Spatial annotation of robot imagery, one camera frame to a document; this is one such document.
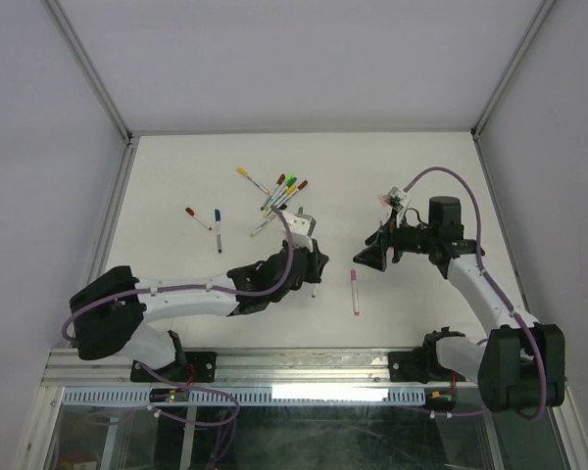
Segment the purple capped marker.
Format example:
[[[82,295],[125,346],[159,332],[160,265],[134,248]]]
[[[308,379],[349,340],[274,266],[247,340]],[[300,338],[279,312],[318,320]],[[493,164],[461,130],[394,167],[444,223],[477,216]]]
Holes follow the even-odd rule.
[[[352,297],[352,308],[355,316],[360,316],[360,303],[358,293],[358,278],[356,269],[352,268],[350,271],[350,283],[351,283],[351,297]]]

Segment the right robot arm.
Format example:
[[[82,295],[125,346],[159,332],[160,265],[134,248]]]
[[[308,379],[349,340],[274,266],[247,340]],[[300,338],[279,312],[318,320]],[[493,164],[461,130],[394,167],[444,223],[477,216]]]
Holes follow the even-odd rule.
[[[487,335],[477,344],[448,327],[428,333],[419,347],[400,356],[399,371],[423,384],[457,373],[477,386],[492,412],[515,411],[534,419],[562,405],[564,333],[501,299],[483,263],[484,251],[465,236],[460,200],[430,198],[428,220],[416,225],[406,221],[407,193],[392,189],[382,201],[391,213],[353,261],[385,271],[405,254],[426,256],[462,295]]]

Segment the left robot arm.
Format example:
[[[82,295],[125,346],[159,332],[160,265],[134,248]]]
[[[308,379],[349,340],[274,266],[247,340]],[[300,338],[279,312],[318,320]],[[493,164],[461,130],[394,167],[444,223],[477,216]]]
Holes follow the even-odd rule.
[[[73,331],[65,337],[82,360],[121,355],[174,380],[187,366],[181,340],[172,330],[155,329],[154,322],[264,311],[304,284],[320,283],[328,262],[313,240],[307,247],[284,243],[266,260],[179,285],[138,278],[129,266],[116,266],[72,296]]]

